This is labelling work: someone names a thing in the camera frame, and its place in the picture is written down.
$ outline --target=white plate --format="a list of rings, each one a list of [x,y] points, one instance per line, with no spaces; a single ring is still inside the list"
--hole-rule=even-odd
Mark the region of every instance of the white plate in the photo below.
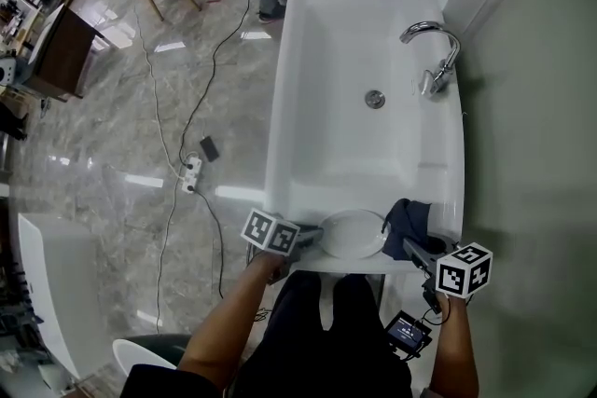
[[[335,213],[324,219],[321,247],[338,259],[362,259],[379,252],[387,238],[382,234],[383,220],[369,211]]]

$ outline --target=chrome faucet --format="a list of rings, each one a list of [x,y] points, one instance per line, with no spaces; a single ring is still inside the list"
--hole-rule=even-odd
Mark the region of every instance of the chrome faucet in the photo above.
[[[439,62],[435,72],[425,70],[421,80],[420,88],[421,94],[427,98],[431,98],[436,93],[442,91],[450,81],[452,72],[454,71],[454,62],[460,53],[460,41],[452,32],[447,31],[441,23],[436,21],[420,21],[411,25],[400,36],[400,41],[403,44],[408,44],[418,34],[425,32],[439,32],[445,34],[450,38],[451,52],[445,60]]]

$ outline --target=electrical cable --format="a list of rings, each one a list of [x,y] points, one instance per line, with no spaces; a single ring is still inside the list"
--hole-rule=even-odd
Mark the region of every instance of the electrical cable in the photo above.
[[[164,141],[163,131],[161,130],[160,99],[158,98],[158,80],[153,75],[153,64],[149,61],[149,55],[148,55],[146,47],[145,47],[145,40],[143,39],[143,35],[141,34],[141,23],[139,22],[139,15],[137,14],[136,0],[132,4],[132,11],[134,12],[134,16],[137,19],[137,30],[139,31],[139,39],[141,40],[141,49],[145,53],[146,63],[149,66],[149,75],[153,79],[153,97],[154,97],[154,104],[156,107],[156,121],[158,122],[158,131],[160,132],[161,146],[164,150],[164,153],[166,154],[166,161],[168,162],[168,166],[170,167],[170,169],[173,171],[174,174],[176,174],[176,177],[178,179],[184,179],[180,175],[180,169],[177,172],[176,168],[170,161],[170,153],[168,153],[168,147],[166,146],[166,142]]]
[[[441,321],[440,323],[433,323],[433,322],[430,322],[430,321],[428,321],[428,320],[426,319],[426,316],[427,316],[427,314],[428,314],[428,313],[429,313],[431,310],[433,310],[433,309],[431,309],[431,308],[427,309],[427,311],[426,311],[426,312],[423,314],[423,317],[421,317],[419,320],[415,320],[415,321],[414,321],[414,323],[412,323],[412,324],[410,325],[410,329],[409,329],[409,336],[410,336],[410,334],[411,334],[411,332],[412,332],[412,327],[415,327],[415,328],[416,328],[416,325],[417,325],[417,323],[423,324],[423,322],[427,322],[427,323],[429,323],[430,325],[434,325],[434,326],[440,326],[440,325],[443,325],[445,322],[447,322],[447,321],[448,321],[448,319],[450,318],[450,314],[451,314],[451,302],[450,302],[450,298],[448,297],[448,315],[446,315],[446,318],[445,318],[443,321]],[[403,362],[407,362],[407,361],[409,361],[409,360],[412,360],[412,359],[415,357],[415,354],[416,354],[416,353],[419,353],[419,351],[421,351],[422,349],[423,349],[423,347],[420,347],[420,348],[418,348],[418,349],[417,349],[417,350],[416,350],[414,353],[411,353],[411,354],[409,354],[409,355],[408,355],[408,356],[407,356],[405,359],[403,359],[402,361],[403,361]]]
[[[222,294],[222,276],[224,275],[224,238],[222,237],[222,226],[220,225],[217,216],[212,210],[212,207],[209,205],[209,201],[207,200],[207,198],[197,189],[195,189],[195,192],[203,198],[203,200],[205,201],[205,205],[207,206],[207,209],[209,209],[210,214],[212,215],[215,223],[217,224],[217,233],[220,237],[220,276],[217,282],[217,291],[220,294],[220,298],[224,298],[224,295]]]
[[[450,319],[450,314],[451,314],[451,301],[450,298],[448,297],[448,315],[446,315],[446,318],[444,320],[442,320],[440,323],[433,323],[433,322],[429,322],[425,316],[427,315],[427,313],[429,313],[432,309],[429,309],[426,313],[423,314],[423,318],[421,319],[423,322],[427,322],[430,325],[434,325],[434,326],[439,326],[439,325],[443,325],[445,322],[447,322]]]
[[[199,101],[195,105],[195,108],[193,108],[193,111],[191,112],[190,116],[188,117],[187,124],[183,128],[183,132],[182,132],[181,137],[180,137],[180,149],[178,150],[178,158],[181,160],[181,162],[183,162],[183,164],[184,164],[183,151],[185,149],[185,135],[187,134],[187,130],[190,127],[191,123],[193,122],[193,117],[195,117],[195,114],[197,113],[197,110],[199,110],[199,107],[201,106],[201,103],[203,103],[203,100],[207,96],[209,88],[212,86],[212,82],[214,81],[214,78],[215,78],[215,55],[220,50],[220,48],[226,42],[228,42],[234,36],[234,34],[236,34],[241,29],[241,27],[243,26],[244,18],[246,17],[246,14],[249,12],[249,8],[250,7],[251,7],[251,0],[247,0],[247,2],[246,2],[246,9],[244,10],[243,16],[241,17],[241,21],[239,22],[238,27],[236,27],[232,31],[232,33],[230,35],[228,35],[224,40],[222,40],[217,45],[217,47],[215,47],[214,53],[212,54],[212,75],[211,75],[210,79],[208,80],[207,85],[205,86],[205,90],[203,91],[203,95],[199,98]]]
[[[195,152],[189,153],[187,159],[190,158]],[[166,245],[168,244],[168,232],[170,232],[170,222],[172,221],[172,216],[174,215],[174,209],[176,209],[176,193],[178,189],[178,183],[180,182],[181,176],[180,172],[183,169],[183,165],[180,165],[178,169],[178,174],[176,175],[176,181],[174,182],[174,189],[173,189],[173,201],[172,201],[172,209],[170,210],[170,214],[168,214],[168,220],[166,221],[166,229],[164,231],[164,243],[161,246],[160,252],[160,259],[159,259],[159,268],[158,268],[158,282],[156,284],[156,308],[158,309],[158,317],[156,318],[156,332],[158,335],[160,334],[160,280],[161,280],[161,270],[163,265],[163,258],[164,253],[166,252]]]
[[[217,47],[215,47],[214,53],[212,54],[212,63],[213,63],[212,76],[210,77],[209,81],[207,82],[205,91],[203,92],[203,95],[200,97],[199,101],[197,102],[197,105],[191,112],[191,114],[188,118],[187,124],[185,125],[183,132],[181,134],[180,149],[178,151],[178,158],[180,159],[181,165],[177,171],[174,168],[174,166],[170,160],[170,154],[168,153],[168,147],[166,146],[166,143],[163,138],[163,132],[161,129],[161,120],[160,120],[160,100],[158,98],[158,82],[157,82],[157,79],[155,78],[155,76],[153,75],[153,65],[149,61],[148,53],[145,48],[145,41],[141,34],[141,24],[139,21],[139,15],[137,14],[137,10],[136,10],[136,2],[133,4],[133,12],[134,12],[135,18],[137,20],[137,30],[139,31],[139,38],[141,39],[141,48],[143,49],[143,52],[145,53],[146,63],[149,66],[149,74],[151,75],[151,78],[153,79],[153,93],[154,93],[155,106],[156,106],[156,120],[158,122],[158,130],[160,132],[161,145],[162,145],[164,153],[166,155],[166,160],[168,162],[168,166],[176,175],[176,181],[174,182],[174,191],[173,191],[173,207],[170,210],[170,214],[168,215],[168,221],[166,222],[166,228],[165,228],[165,232],[164,232],[164,242],[163,242],[163,245],[161,248],[160,259],[159,259],[157,293],[156,293],[156,306],[158,309],[158,317],[156,319],[156,331],[158,334],[160,333],[160,280],[161,280],[163,256],[164,256],[164,252],[166,251],[166,245],[168,244],[168,232],[170,231],[170,222],[172,221],[172,217],[174,215],[174,210],[176,208],[176,192],[177,192],[176,189],[178,188],[179,181],[181,179],[184,179],[184,177],[181,176],[181,172],[182,172],[183,167],[187,166],[188,159],[192,155],[197,155],[197,157],[199,156],[196,152],[191,152],[185,158],[182,158],[182,153],[183,153],[183,150],[185,147],[185,134],[187,133],[188,127],[192,123],[195,113],[201,106],[202,101],[207,96],[208,90],[209,90],[212,82],[214,81],[214,78],[215,78],[215,55],[217,54],[218,50],[222,47],[222,45],[224,45],[228,40],[230,40],[232,38],[232,36],[234,34],[236,34],[241,29],[241,26],[243,25],[243,22],[244,22],[244,18],[246,17],[246,14],[248,13],[250,6],[251,6],[251,0],[247,0],[246,10],[244,11],[243,16],[241,17],[241,21],[239,22],[238,27],[236,27],[236,29],[234,29],[234,31],[230,35],[228,35],[224,40],[222,40],[217,45]],[[203,137],[204,137],[204,129],[205,129],[205,125],[203,123]],[[222,280],[223,280],[223,275],[224,275],[224,238],[222,236],[222,226],[220,225],[220,222],[219,222],[217,216],[215,215],[215,213],[209,203],[209,200],[199,190],[195,190],[194,192],[199,194],[202,197],[202,199],[205,201],[205,205],[207,206],[207,209],[209,210],[210,214],[214,218],[214,221],[217,225],[217,232],[218,232],[218,237],[219,237],[219,241],[220,241],[220,270],[219,270],[217,291],[220,295],[220,298],[224,298],[224,295],[222,293]],[[267,317],[267,314],[269,312],[270,311],[268,309],[260,309],[257,312],[256,322],[261,322],[262,320],[265,320]]]

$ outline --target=screen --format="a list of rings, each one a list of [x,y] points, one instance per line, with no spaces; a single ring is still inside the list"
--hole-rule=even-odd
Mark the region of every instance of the screen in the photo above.
[[[421,344],[424,334],[412,323],[407,322],[403,317],[398,318],[388,333],[397,338],[408,347],[417,350]]]

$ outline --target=black pants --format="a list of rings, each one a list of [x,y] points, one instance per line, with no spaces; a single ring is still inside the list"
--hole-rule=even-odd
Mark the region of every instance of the black pants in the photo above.
[[[6,105],[0,103],[0,131],[16,140],[24,140],[26,135],[21,131],[22,120],[15,117]]]
[[[411,397],[410,371],[388,345],[365,277],[338,281],[328,332],[319,316],[320,293],[316,273],[299,271],[288,278],[233,396]]]

